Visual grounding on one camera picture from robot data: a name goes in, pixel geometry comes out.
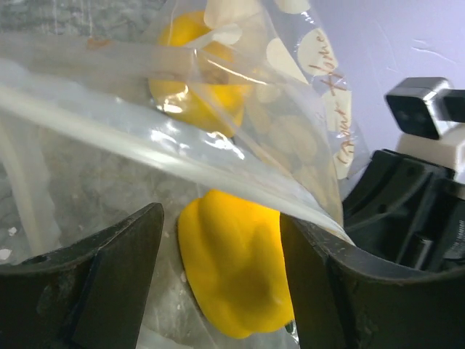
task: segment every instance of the plastic bag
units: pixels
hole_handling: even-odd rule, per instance
[[[142,325],[140,327],[139,340],[137,341],[136,349],[192,349],[185,345],[179,345],[173,340],[166,339],[161,335],[150,331]]]
[[[271,8],[260,10],[255,19],[244,19],[244,25],[260,27],[254,31],[255,45],[249,45],[254,54],[235,49],[231,63],[193,47],[154,47],[153,34],[163,27],[174,1],[166,4],[147,30],[144,25],[149,20],[136,17],[150,13],[144,8],[153,3],[113,1],[113,6],[105,9],[104,2],[91,0],[81,9],[72,4],[63,9],[53,7],[53,1],[49,1],[47,12],[44,5],[38,8],[31,1],[22,4],[27,6],[26,10],[23,7],[23,14],[27,11],[28,15],[1,17],[4,33],[0,35],[0,119],[7,123],[4,129],[8,134],[15,124],[22,124],[23,131],[29,132],[24,137],[30,142],[24,148],[39,151],[36,163],[31,163],[36,166],[35,175],[41,175],[43,181],[26,177],[30,180],[28,187],[36,188],[37,193],[48,188],[52,205],[40,207],[46,212],[44,217],[50,217],[45,223],[56,223],[59,231],[59,236],[46,235],[39,241],[49,242],[45,250],[56,248],[56,243],[67,246],[152,201],[161,202],[166,221],[144,325],[194,348],[296,348],[284,329],[237,341],[223,336],[206,321],[182,271],[175,225],[186,204],[201,196],[207,187],[215,187],[318,222],[344,237],[332,162],[333,141],[338,135],[328,133],[324,104],[312,88],[312,79],[305,84],[286,72],[276,71],[264,60],[266,40],[275,38],[277,27]],[[206,5],[202,1],[177,3],[182,13]],[[10,10],[3,14],[11,15]],[[121,12],[122,17],[131,17],[137,25],[121,22],[120,17],[109,20],[105,11],[114,13],[115,18]],[[64,20],[68,12],[78,15]],[[27,26],[26,18],[30,20],[34,13],[45,21],[39,25],[40,21],[31,20],[31,26]],[[231,34],[237,33],[237,28],[223,29],[215,32],[219,34],[215,39],[234,43],[235,36]],[[64,35],[38,34],[50,31]],[[88,41],[69,35],[77,33],[97,39]],[[258,44],[263,35],[266,40],[261,46]],[[195,88],[222,115],[222,108],[205,92],[205,70],[242,76],[241,84],[254,91],[245,98],[246,116],[234,138],[173,120],[157,111],[162,105],[150,96],[148,78],[178,79]],[[279,97],[279,102],[273,102],[273,96]],[[294,118],[284,118],[271,127],[274,121],[289,114]],[[286,128],[289,124],[293,125],[290,129]],[[20,143],[22,138],[14,140]],[[27,151],[15,151],[17,156],[31,160],[31,156],[25,157],[29,155]],[[15,206],[11,200],[14,172],[10,158],[2,156],[10,181],[3,181],[8,182],[4,187],[9,204],[1,208]],[[25,198],[16,193],[14,197],[24,227],[10,219],[17,217],[13,209],[12,214],[0,217],[0,229],[5,227],[8,241],[19,237],[29,240],[34,230],[24,223],[40,212],[31,216],[23,209],[23,202],[38,199],[43,204],[47,199],[34,195]],[[10,236],[12,228],[17,232]],[[8,250],[12,253],[6,262],[20,262],[28,253],[40,253],[20,251],[17,244]]]
[[[311,3],[308,0],[170,0],[142,39],[156,42],[173,19],[202,10],[205,10],[205,23],[216,32],[211,34],[216,40],[259,62],[265,61],[275,70],[309,84],[317,92],[324,111],[315,109],[312,98],[307,106],[312,109],[313,118],[325,119],[339,188],[345,196],[351,189],[346,179],[368,163],[370,154],[352,118],[349,85]],[[201,48],[201,44],[189,43],[190,47],[197,48]],[[256,98],[261,104],[279,103],[279,96],[279,91],[272,86],[256,89]],[[288,153],[282,152],[276,144],[267,144],[267,149],[279,160],[288,158]]]

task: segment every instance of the white wall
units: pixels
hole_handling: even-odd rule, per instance
[[[371,151],[393,149],[400,131],[384,94],[408,76],[444,76],[465,89],[464,0],[312,0]],[[377,131],[382,124],[383,132]]]

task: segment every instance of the black plastic part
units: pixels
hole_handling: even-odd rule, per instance
[[[0,348],[135,348],[162,227],[151,204],[73,246],[0,266]]]
[[[465,348],[465,267],[427,273],[281,215],[301,349]]]
[[[465,90],[452,89],[444,96],[444,104],[450,120],[465,122]]]
[[[450,198],[443,192],[453,176],[452,170],[436,164],[376,151],[344,201],[347,234],[377,257],[425,268],[426,260],[419,259],[426,258],[425,249],[432,251],[427,240],[440,238],[433,235],[446,224]]]
[[[465,262],[465,200],[445,194],[442,204],[442,225],[433,226],[431,230],[441,233],[440,238],[433,237],[438,242],[429,261],[431,270],[444,270],[454,263],[463,265]]]

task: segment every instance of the marble surface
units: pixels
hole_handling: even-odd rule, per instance
[[[163,3],[163,0],[3,0],[0,31],[137,41]],[[143,319],[146,328],[195,349],[298,347],[284,329],[232,340],[202,316],[183,271],[176,221],[180,210],[201,195],[204,188],[50,131],[38,132],[51,174],[49,190],[55,201],[63,246],[118,222],[150,202],[163,204],[163,238]],[[8,246],[11,255],[4,262],[20,262],[30,252],[3,170],[0,194],[0,251]],[[13,227],[15,234],[9,230]]]

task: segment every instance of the printed plastic bag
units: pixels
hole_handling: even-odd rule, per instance
[[[307,105],[313,109],[313,118],[325,119],[336,176],[345,196],[350,189],[346,186],[346,179],[366,165],[369,152],[352,118],[349,85],[309,1],[170,0],[143,39],[156,42],[164,28],[170,24],[173,27],[175,18],[203,10],[205,24],[213,33],[209,35],[217,41],[259,62],[266,62],[275,70],[310,85],[317,92],[324,105],[324,115],[315,109],[312,98],[309,98]],[[201,45],[199,40],[189,43],[190,47],[201,48]],[[255,92],[259,103],[249,106],[249,113],[256,112],[259,108],[257,105],[280,102],[279,91],[271,86],[259,86]],[[286,166],[292,166],[288,153],[276,143],[268,143],[266,148],[271,155]]]

